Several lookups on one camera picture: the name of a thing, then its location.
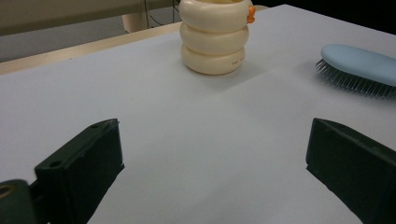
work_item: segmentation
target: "orange object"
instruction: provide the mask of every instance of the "orange object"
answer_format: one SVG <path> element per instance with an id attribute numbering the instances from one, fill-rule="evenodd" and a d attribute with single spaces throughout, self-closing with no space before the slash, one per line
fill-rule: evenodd
<path id="1" fill-rule="evenodd" d="M 253 23 L 256 20 L 254 19 L 255 13 L 256 13 L 256 8 L 254 6 L 248 7 L 247 23 Z"/>

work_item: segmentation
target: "beige ring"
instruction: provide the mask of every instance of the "beige ring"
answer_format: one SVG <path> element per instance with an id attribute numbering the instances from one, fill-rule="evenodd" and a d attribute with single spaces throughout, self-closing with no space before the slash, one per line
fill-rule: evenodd
<path id="1" fill-rule="evenodd" d="M 185 22 L 180 26 L 180 37 L 190 49 L 208 55 L 235 53 L 248 42 L 248 26 L 231 33 L 207 33 L 190 28 Z"/>
<path id="2" fill-rule="evenodd" d="M 247 25 L 250 0 L 183 0 L 180 18 L 195 30 L 228 33 Z"/>
<path id="3" fill-rule="evenodd" d="M 223 75 L 237 69 L 245 59 L 245 49 L 223 56 L 210 56 L 181 47 L 181 60 L 190 69 L 207 75 Z"/>

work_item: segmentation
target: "black bristle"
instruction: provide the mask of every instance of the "black bristle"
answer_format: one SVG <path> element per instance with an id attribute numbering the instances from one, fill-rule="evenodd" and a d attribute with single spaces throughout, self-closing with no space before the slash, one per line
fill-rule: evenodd
<path id="1" fill-rule="evenodd" d="M 317 62 L 315 67 L 325 80 L 342 89 L 374 98 L 396 98 L 396 87 L 340 71 L 324 59 Z"/>

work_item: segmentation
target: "table surface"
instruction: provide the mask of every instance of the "table surface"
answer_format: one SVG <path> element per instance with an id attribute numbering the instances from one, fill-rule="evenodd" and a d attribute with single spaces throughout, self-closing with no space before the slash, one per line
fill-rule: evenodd
<path id="1" fill-rule="evenodd" d="M 33 182 L 54 150 L 117 118 L 126 167 L 90 223 L 361 223 L 305 170 L 312 119 L 396 148 L 396 102 L 328 85 L 314 65 L 333 43 L 396 57 L 396 36 L 286 5 L 249 31 L 226 76 L 188 69 L 178 32 L 0 76 L 0 180 Z"/>

